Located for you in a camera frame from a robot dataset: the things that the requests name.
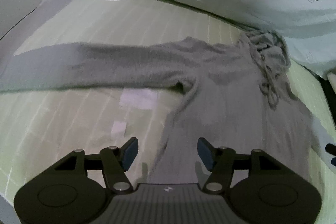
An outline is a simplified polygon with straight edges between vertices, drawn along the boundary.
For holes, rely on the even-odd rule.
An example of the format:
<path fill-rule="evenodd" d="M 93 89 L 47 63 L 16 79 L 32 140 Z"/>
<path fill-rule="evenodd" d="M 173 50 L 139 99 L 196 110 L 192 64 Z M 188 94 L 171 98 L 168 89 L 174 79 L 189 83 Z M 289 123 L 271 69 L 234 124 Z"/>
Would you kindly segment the green checked bed sheet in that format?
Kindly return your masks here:
<path fill-rule="evenodd" d="M 191 37 L 232 45 L 245 33 L 169 1 L 45 0 L 1 40 L 1 73 L 14 56 L 59 44 L 148 47 Z M 314 118 L 306 179 L 322 196 L 317 222 L 335 223 L 335 168 L 324 150 L 335 141 L 335 125 L 326 96 L 319 81 L 291 59 L 286 76 Z M 13 203 L 21 186 L 75 149 L 97 153 L 131 137 L 138 139 L 139 152 L 128 178 L 133 185 L 149 182 L 166 118 L 182 98 L 177 87 L 1 91 L 1 197 Z M 204 184 L 210 174 L 199 157 L 195 170 L 196 182 Z"/>

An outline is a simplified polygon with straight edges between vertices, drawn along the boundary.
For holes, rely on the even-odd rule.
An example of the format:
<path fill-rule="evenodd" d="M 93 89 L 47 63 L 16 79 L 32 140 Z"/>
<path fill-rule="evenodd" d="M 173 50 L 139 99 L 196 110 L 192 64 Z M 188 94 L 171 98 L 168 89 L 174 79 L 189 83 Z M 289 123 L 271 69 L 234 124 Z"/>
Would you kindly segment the grey hooded sweatshirt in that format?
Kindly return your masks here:
<path fill-rule="evenodd" d="M 200 137 L 239 153 L 262 149 L 308 178 L 314 118 L 291 91 L 289 67 L 274 31 L 247 32 L 232 45 L 191 37 L 148 47 L 71 43 L 14 56 L 1 91 L 177 87 L 183 98 L 166 118 L 149 182 L 196 182 Z"/>

